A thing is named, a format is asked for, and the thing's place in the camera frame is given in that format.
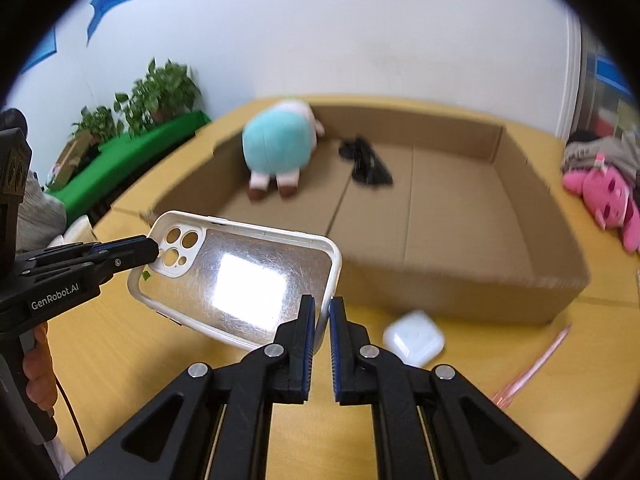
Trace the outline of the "person's left hand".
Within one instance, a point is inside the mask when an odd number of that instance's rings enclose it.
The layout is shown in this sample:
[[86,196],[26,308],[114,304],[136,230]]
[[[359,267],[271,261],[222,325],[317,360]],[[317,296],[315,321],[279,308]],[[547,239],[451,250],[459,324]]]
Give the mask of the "person's left hand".
[[25,354],[23,370],[28,379],[26,393],[41,411],[49,411],[58,398],[56,377],[48,341],[48,324],[34,329],[35,347]]

